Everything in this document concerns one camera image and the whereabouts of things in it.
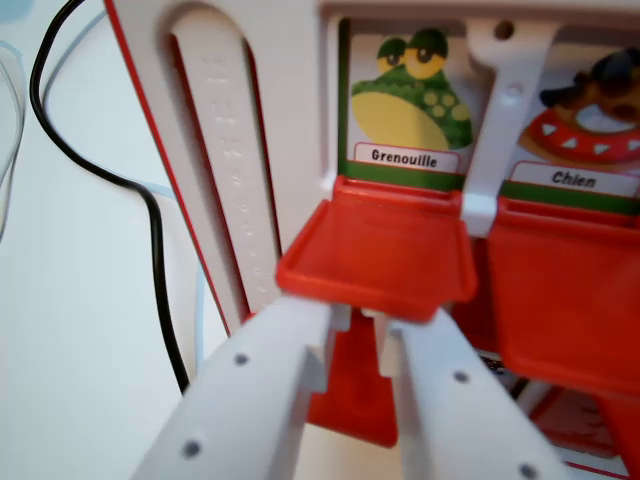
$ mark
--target red spotted collar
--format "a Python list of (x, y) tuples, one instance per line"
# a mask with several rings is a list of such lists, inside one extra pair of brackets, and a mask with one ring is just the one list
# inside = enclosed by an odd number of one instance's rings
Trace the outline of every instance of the red spotted collar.
[(552, 108), (527, 129), (541, 148), (560, 158), (585, 164), (616, 164), (640, 159), (640, 130), (597, 134), (568, 126)]

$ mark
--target cartoon frog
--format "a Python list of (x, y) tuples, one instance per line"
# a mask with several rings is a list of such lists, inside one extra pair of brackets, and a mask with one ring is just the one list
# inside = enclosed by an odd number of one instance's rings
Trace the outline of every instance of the cartoon frog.
[(390, 38), (382, 44), (381, 75), (351, 90), (356, 121), (373, 142), (431, 150), (471, 143), (469, 108), (442, 70), (448, 51), (446, 36), (434, 28), (419, 31), (409, 43)]

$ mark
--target red plastic flap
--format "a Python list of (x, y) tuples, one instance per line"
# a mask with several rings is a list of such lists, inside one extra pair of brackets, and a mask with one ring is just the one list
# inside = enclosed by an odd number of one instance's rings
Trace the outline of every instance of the red plastic flap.
[(278, 265), (284, 290), (417, 322), (469, 300), (476, 276), (459, 192), (339, 178)]
[(383, 447), (398, 441), (391, 379), (380, 376), (373, 321), (358, 309), (336, 334), (329, 388), (312, 395), (307, 420)]
[(630, 217), (500, 199), (489, 257), (514, 371), (640, 395), (640, 231)]

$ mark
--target black wire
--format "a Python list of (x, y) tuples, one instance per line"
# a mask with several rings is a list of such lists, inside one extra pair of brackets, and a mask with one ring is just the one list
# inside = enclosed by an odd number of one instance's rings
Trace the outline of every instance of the black wire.
[(153, 263), (153, 283), (156, 292), (156, 305), (158, 307), (158, 316), (160, 317), (160, 329), (162, 330), (162, 337), (164, 339), (164, 345), (169, 355), (169, 360), (173, 368), (173, 373), (178, 381), (180, 391), (184, 391), (189, 386), (189, 377), (187, 371), (184, 368), (182, 357), (180, 356), (180, 350), (178, 349), (178, 342), (176, 341), (175, 333), (173, 331), (173, 323), (171, 322), (171, 312), (169, 311), (169, 298), (167, 296), (167, 284), (164, 272), (164, 256), (163, 256), (163, 237), (162, 237), (162, 215), (158, 202), (155, 197), (144, 188), (142, 185), (127, 180), (126, 178), (119, 177), (103, 168), (94, 165), (90, 161), (80, 156), (73, 148), (65, 142), (58, 132), (49, 121), (49, 116), (45, 111), (42, 100), (40, 99), (40, 79), (42, 77), (42, 71), (47, 61), (47, 56), (51, 50), (51, 46), (56, 38), (58, 30), (65, 22), (65, 20), (73, 13), (73, 11), (80, 6), (84, 0), (69, 0), (56, 14), (51, 21), (47, 32), (44, 35), (42, 44), (38, 49), (38, 55), (36, 56), (35, 63), (33, 64), (33, 70), (31, 72), (31, 80), (29, 82), (29, 98), (31, 99), (31, 105), (33, 111), (42, 125), (42, 129), (46, 132), (49, 138), (62, 150), (76, 165), (84, 168), (85, 170), (97, 175), (98, 177), (113, 183), (122, 188), (133, 190), (138, 193), (149, 210), (149, 224), (151, 226), (151, 256)]

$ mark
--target frog eye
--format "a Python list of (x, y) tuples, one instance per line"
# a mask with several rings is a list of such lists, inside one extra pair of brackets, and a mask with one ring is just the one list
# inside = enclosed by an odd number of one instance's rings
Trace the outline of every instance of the frog eye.
[(433, 77), (442, 70), (445, 59), (428, 47), (408, 48), (405, 62), (409, 75), (421, 80)]
[(405, 51), (409, 74), (418, 79), (432, 77), (444, 66), (447, 58), (447, 39), (439, 30), (429, 28), (416, 33)]
[(404, 51), (407, 44), (401, 38), (390, 38), (378, 50), (378, 70), (387, 73), (394, 67), (404, 63)]

